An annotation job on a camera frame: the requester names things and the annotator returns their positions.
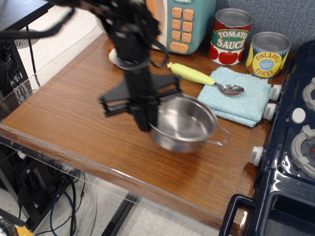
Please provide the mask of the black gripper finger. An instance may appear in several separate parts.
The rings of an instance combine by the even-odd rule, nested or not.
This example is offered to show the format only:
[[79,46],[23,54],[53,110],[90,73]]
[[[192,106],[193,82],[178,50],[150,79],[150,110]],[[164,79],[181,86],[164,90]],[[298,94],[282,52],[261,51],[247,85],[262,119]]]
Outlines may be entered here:
[[134,120],[141,131],[150,131],[150,125],[148,124],[146,113],[142,109],[132,110],[131,114],[133,115]]
[[152,127],[156,127],[158,123],[158,105],[149,105],[146,108],[147,128],[151,131]]

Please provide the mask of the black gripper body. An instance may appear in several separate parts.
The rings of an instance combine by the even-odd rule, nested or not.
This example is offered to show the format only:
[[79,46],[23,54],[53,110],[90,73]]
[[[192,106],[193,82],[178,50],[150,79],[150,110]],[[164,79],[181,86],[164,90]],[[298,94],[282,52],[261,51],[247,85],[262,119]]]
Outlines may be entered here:
[[142,107],[151,101],[159,102],[162,97],[182,92],[180,77],[151,73],[149,59],[142,63],[112,59],[112,63],[122,70],[123,78],[116,87],[98,99],[107,117],[130,112],[132,105]]

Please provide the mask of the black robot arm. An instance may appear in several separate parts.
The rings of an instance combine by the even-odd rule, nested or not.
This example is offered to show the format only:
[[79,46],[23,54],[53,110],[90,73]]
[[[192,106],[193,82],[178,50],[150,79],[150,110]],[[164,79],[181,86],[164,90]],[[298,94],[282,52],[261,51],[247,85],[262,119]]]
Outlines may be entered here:
[[40,39],[57,34],[72,17],[76,8],[87,10],[100,19],[115,46],[115,63],[124,74],[121,83],[102,95],[98,101],[105,115],[127,112],[138,128],[149,132],[158,124],[161,98],[181,92],[180,77],[157,75],[149,70],[153,46],[164,53],[166,48],[157,41],[160,35],[156,20],[143,0],[52,0],[53,5],[67,6],[71,11],[50,29],[42,32],[3,30],[1,39]]

